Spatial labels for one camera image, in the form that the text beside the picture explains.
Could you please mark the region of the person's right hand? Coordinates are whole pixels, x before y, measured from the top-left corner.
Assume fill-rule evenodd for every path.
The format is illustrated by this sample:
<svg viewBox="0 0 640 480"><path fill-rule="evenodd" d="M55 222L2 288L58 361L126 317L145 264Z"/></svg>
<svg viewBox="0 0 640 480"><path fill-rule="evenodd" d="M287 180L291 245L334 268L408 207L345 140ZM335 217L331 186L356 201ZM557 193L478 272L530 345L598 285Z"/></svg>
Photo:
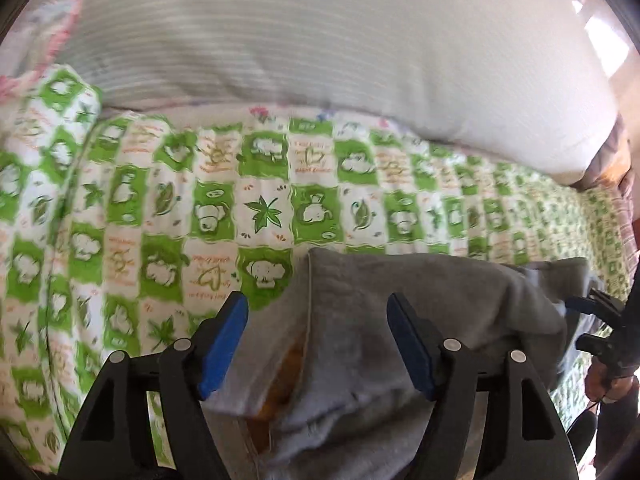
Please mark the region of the person's right hand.
<svg viewBox="0 0 640 480"><path fill-rule="evenodd" d="M585 395L592 402L604 399L617 402L631 392L636 382L637 377L634 375L609 378L608 368L597 358L593 358L585 378Z"/></svg>

